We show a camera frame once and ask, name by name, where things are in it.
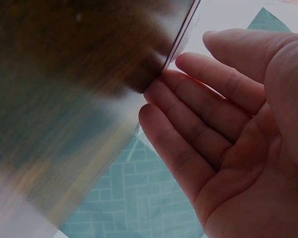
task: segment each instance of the hand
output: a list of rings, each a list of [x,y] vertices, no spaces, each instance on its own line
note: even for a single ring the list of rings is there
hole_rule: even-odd
[[[210,238],[298,238],[298,34],[207,33],[140,123]]]

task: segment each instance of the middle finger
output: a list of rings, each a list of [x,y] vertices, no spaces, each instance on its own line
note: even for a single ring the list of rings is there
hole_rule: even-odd
[[[208,126],[235,143],[252,116],[203,83],[174,70],[160,80]]]

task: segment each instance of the finger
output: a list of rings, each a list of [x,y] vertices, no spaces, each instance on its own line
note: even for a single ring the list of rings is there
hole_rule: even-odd
[[[227,30],[204,35],[224,64],[265,84],[265,93],[287,151],[298,165],[298,34]]]
[[[181,137],[156,106],[143,106],[139,120],[149,141],[193,202],[201,188],[215,175],[215,171]]]
[[[174,71],[166,71],[160,80],[207,125],[235,143],[252,116],[206,87]]]
[[[222,155],[232,146],[223,136],[208,127],[201,119],[181,102],[161,81],[154,81],[145,91],[145,98],[155,104],[169,119],[177,132],[219,170]]]
[[[298,34],[240,29],[203,36],[205,46],[217,60],[260,83],[274,55],[296,40]]]
[[[178,57],[176,65],[189,76],[209,85],[252,115],[256,115],[266,101],[264,85],[216,59],[185,53]]]

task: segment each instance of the teal patterned surface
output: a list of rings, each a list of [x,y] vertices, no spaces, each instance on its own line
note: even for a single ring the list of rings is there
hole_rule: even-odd
[[[290,32],[264,8],[249,29]],[[185,194],[135,137],[61,230],[70,238],[201,238]]]
[[[248,29],[291,32],[291,30],[284,23],[282,23],[265,8],[260,10],[252,23],[249,25]]]

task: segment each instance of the fingernail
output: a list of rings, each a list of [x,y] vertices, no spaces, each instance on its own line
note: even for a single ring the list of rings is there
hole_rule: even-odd
[[[211,34],[211,33],[214,33],[216,31],[206,31],[204,34]]]

